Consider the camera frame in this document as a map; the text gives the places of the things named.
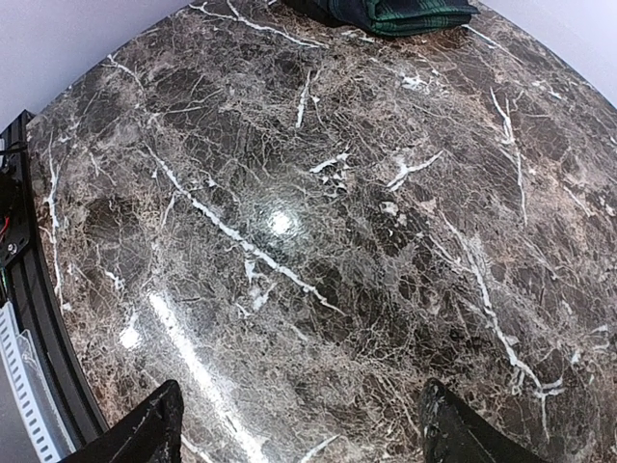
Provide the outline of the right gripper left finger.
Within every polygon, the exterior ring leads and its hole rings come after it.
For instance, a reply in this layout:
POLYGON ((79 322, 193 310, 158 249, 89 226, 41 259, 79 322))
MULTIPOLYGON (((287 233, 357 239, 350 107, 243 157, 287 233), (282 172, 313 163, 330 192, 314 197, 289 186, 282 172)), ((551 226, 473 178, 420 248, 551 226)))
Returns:
POLYGON ((167 380, 114 427, 66 462, 180 462, 184 401, 179 384, 167 380))

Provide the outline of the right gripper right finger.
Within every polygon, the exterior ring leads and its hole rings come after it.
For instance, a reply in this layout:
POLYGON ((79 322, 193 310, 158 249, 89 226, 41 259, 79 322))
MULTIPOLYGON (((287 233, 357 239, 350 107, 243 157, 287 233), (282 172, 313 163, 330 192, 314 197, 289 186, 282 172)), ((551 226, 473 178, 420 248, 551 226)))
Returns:
POLYGON ((418 403, 426 462, 541 462, 500 433, 441 381, 425 383, 418 403))

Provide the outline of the dark green plaid garment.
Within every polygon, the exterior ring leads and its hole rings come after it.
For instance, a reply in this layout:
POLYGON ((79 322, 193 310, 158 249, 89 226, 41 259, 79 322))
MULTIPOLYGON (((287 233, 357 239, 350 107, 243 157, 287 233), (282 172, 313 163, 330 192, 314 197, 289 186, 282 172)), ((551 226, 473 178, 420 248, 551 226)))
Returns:
POLYGON ((284 4, 327 27, 354 26, 386 38, 452 29, 479 14, 467 1, 449 0, 287 0, 284 4))

